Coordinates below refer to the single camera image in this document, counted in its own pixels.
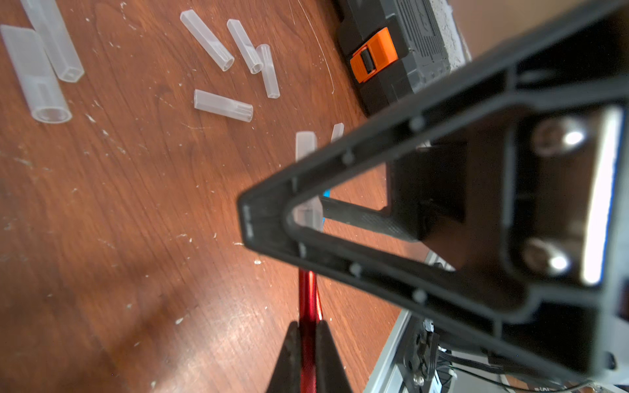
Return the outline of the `translucent protective cap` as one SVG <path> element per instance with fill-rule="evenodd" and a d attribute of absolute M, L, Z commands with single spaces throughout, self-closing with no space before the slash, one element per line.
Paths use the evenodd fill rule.
<path fill-rule="evenodd" d="M 44 43 L 57 78 L 77 83 L 85 74 L 85 69 L 57 3 L 53 0 L 21 0 L 21 4 Z"/>
<path fill-rule="evenodd" d="M 257 47 L 257 53 L 262 60 L 261 70 L 265 91 L 268 98 L 277 99 L 280 97 L 278 79 L 275 72 L 275 64 L 269 44 L 261 44 Z"/>
<path fill-rule="evenodd" d="M 194 108 L 237 121 L 251 122 L 254 109 L 251 104 L 226 98 L 196 89 L 193 95 Z"/>
<path fill-rule="evenodd" d="M 180 14 L 180 21 L 222 71 L 234 64 L 234 56 L 216 37 L 198 14 L 190 9 Z"/>
<path fill-rule="evenodd" d="M 72 114 L 39 35 L 7 25 L 1 25 L 1 34 L 31 116 L 45 124 L 70 121 Z"/>
<path fill-rule="evenodd" d="M 253 46 L 251 39 L 242 26 L 242 22 L 235 19 L 227 21 L 229 33 L 232 35 L 242 58 L 247 64 L 247 68 L 251 74 L 255 75 L 263 69 L 263 62 L 256 48 Z"/>

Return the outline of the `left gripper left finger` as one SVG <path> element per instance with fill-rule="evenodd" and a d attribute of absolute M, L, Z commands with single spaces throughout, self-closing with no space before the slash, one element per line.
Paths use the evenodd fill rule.
<path fill-rule="evenodd" d="M 266 393 L 301 392 L 301 332 L 297 321 L 288 330 Z"/>

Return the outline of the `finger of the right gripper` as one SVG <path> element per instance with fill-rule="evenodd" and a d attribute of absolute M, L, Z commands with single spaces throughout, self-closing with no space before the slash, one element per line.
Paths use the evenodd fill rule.
<path fill-rule="evenodd" d="M 422 241 L 442 220 L 465 222 L 467 147 L 437 144 L 386 163 L 386 206 L 321 198 L 324 218 L 403 241 Z"/>
<path fill-rule="evenodd" d="M 488 350 L 452 330 L 436 308 L 423 306 L 429 279 L 454 272 L 454 265 L 447 262 L 450 270 L 440 270 L 323 234 L 297 224 L 293 210 L 365 171 L 418 147 L 431 147 L 464 126 L 469 109 L 490 99 L 616 76 L 628 79 L 628 4 L 586 1 L 380 111 L 360 128 L 245 191 L 238 200 L 244 244 L 428 317 L 454 336 Z M 425 239 L 419 242 L 429 247 Z M 628 259 L 622 272 L 612 320 L 628 284 Z M 611 351 L 612 320 L 604 369 Z"/>

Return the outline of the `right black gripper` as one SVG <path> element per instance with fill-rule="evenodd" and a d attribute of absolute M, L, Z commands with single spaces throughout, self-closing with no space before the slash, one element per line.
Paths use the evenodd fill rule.
<path fill-rule="evenodd" d="M 604 371 L 628 259 L 628 79 L 511 92 L 422 151 L 423 306 L 553 377 Z"/>

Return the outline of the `black plastic tool case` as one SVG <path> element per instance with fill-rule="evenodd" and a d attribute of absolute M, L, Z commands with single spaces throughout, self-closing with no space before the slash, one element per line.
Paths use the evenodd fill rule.
<path fill-rule="evenodd" d="M 446 1 L 336 1 L 337 43 L 364 113 L 417 93 L 468 62 Z"/>

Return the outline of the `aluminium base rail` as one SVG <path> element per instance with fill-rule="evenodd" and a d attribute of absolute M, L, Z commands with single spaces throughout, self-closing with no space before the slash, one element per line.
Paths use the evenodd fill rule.
<path fill-rule="evenodd" d="M 458 376 L 432 319 L 403 309 L 367 382 L 366 392 L 449 392 Z"/>

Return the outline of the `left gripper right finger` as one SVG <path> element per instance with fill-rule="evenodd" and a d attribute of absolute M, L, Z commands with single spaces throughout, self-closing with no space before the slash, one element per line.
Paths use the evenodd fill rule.
<path fill-rule="evenodd" d="M 319 322 L 315 331 L 315 380 L 317 393 L 352 393 L 326 321 Z"/>

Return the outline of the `red carving knife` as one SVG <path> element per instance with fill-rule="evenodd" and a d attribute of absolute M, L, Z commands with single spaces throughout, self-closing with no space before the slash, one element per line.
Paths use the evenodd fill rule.
<path fill-rule="evenodd" d="M 333 127 L 332 136 L 330 142 L 336 142 L 344 135 L 345 125 L 343 123 L 337 123 Z"/>
<path fill-rule="evenodd" d="M 301 226 L 323 231 L 324 213 L 319 197 L 311 198 L 293 210 L 293 219 Z M 323 318 L 316 274 L 299 270 L 299 329 L 301 334 L 300 392 L 316 392 L 315 333 Z"/>

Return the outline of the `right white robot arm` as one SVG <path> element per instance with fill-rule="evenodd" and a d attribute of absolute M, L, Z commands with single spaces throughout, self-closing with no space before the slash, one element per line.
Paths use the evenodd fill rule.
<path fill-rule="evenodd" d="M 587 1 L 238 200 L 244 245 L 306 270 L 270 391 L 348 391 L 314 277 L 407 311 L 373 391 L 628 381 L 628 4 Z"/>

